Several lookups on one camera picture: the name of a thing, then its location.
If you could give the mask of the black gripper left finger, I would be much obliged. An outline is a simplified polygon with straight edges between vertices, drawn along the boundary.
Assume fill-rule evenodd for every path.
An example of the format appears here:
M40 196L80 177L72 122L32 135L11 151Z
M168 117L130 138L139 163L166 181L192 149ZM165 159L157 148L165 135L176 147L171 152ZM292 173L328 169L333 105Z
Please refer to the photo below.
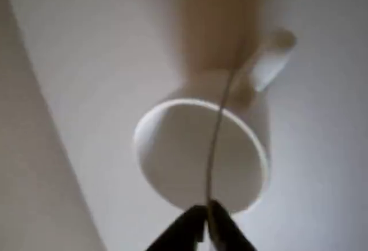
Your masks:
M197 250L203 241L207 208L194 205L183 212L149 246L149 250Z

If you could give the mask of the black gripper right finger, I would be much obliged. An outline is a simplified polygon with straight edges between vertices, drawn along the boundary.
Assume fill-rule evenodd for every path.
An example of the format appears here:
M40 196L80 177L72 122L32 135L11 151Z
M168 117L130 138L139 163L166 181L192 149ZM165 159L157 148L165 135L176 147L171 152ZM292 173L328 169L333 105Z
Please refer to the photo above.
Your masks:
M215 250L256 250L217 200L208 204L208 226Z

